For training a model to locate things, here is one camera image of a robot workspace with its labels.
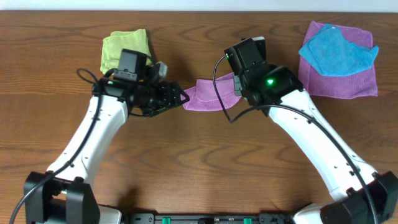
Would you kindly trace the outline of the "purple microfiber cloth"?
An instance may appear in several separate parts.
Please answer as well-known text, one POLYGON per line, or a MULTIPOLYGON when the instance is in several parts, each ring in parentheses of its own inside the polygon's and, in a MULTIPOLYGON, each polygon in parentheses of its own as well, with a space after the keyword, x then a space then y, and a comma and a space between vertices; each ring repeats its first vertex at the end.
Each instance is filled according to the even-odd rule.
MULTIPOLYGON (((233 73, 216 79, 216 87, 226 109, 233 107, 240 99, 234 93, 233 73)), ((211 80, 198 79, 196 85, 184 90, 190 100, 183 104, 188 111, 222 111, 221 104, 211 80)))

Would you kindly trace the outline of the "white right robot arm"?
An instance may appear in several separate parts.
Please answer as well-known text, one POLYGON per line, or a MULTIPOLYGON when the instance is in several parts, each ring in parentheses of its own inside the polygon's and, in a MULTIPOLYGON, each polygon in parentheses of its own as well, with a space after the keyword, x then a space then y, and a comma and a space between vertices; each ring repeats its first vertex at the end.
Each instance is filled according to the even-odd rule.
POLYGON ((266 60, 263 37, 243 39, 224 50, 234 89, 278 124, 316 168, 333 201, 307 205, 292 223, 383 223, 397 205, 397 177, 379 174, 362 160, 318 111, 302 82, 266 60))

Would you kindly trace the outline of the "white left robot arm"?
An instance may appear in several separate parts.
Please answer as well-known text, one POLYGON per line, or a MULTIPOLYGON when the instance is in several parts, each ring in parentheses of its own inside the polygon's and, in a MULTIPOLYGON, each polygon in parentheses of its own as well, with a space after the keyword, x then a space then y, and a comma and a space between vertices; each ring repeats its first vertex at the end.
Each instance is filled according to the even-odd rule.
POLYGON ((118 66, 94 78, 92 97, 83 121, 67 147, 44 173, 31 172, 21 207, 27 223, 129 223, 129 215, 99 204, 93 193, 95 176, 119 128, 140 109, 151 118, 189 101, 177 82, 165 80, 167 66, 150 56, 122 49, 118 66))

